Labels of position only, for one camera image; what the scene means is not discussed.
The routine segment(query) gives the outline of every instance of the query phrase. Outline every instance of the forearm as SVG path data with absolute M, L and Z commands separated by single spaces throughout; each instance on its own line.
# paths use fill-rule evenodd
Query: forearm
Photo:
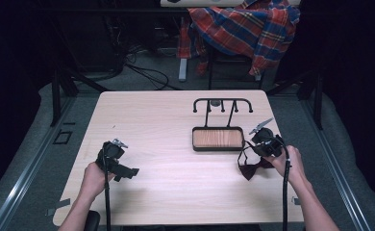
M 71 206 L 70 212 L 62 223 L 62 226 L 59 228 L 59 231 L 84 230 L 88 211 L 92 202 L 92 198 L 79 195 Z
M 301 203 L 307 231 L 338 230 L 332 218 L 317 198 L 312 184 L 307 179 L 291 183 Z

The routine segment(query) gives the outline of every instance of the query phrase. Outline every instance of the human arm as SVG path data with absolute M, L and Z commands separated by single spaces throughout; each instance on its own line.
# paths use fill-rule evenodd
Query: human arm
M 287 151 L 291 164 L 288 181 L 300 200 L 306 230 L 338 230 L 338 227 L 317 198 L 313 190 L 313 185 L 305 175 L 301 153 L 293 146 L 287 146 Z M 286 165 L 284 150 L 283 154 L 279 157 L 269 156 L 264 158 L 275 166 L 281 175 L 284 175 Z
M 114 175 L 109 174 L 109 181 L 114 178 Z M 95 197 L 104 190 L 105 174 L 97 164 L 90 163 L 85 169 L 82 186 L 79 194 L 71 206 L 62 226 L 59 228 L 63 230 L 84 230 L 89 208 Z

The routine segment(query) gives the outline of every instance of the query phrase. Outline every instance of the rectangular tray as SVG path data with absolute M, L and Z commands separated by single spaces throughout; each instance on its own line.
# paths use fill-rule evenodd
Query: rectangular tray
M 194 127 L 192 137 L 195 151 L 241 151 L 245 145 L 240 127 Z

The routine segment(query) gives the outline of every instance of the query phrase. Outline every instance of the tabletop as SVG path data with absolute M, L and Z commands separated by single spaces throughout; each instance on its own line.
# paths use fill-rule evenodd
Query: tabletop
M 192 129 L 205 124 L 207 103 L 198 98 L 245 98 L 238 101 L 238 112 L 231 126 L 243 130 L 244 138 L 258 123 L 274 114 L 261 90 L 176 90 L 106 91 L 91 117 L 73 169 L 62 193 L 62 200 L 77 197 L 88 163 L 95 161 L 105 141 L 120 139 L 129 147 L 119 163 L 139 168 L 132 179 L 111 181 L 112 225 L 152 224 L 235 224 L 281 222 L 283 216 L 283 178 L 274 168 L 259 168 L 247 181 L 238 169 L 239 151 L 198 152 L 192 148 Z M 226 126 L 226 112 L 212 107 L 208 126 Z M 280 134 L 277 123 L 266 125 Z M 249 164 L 260 157 L 248 152 Z M 288 185 L 288 221 L 303 221 L 300 206 L 291 202 L 296 194 Z M 56 211 L 54 223 L 61 225 L 70 206 Z M 105 224 L 105 196 L 101 193 L 91 210 Z

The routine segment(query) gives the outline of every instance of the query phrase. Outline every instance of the checkered cloth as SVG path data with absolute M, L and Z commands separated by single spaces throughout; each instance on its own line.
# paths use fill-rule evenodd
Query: checkered cloth
M 274 67 L 295 36 L 300 12 L 288 0 L 245 0 L 233 9 L 190 8 L 181 26 L 177 57 L 200 57 L 198 74 L 207 69 L 204 40 L 227 55 L 252 59 L 249 74 Z

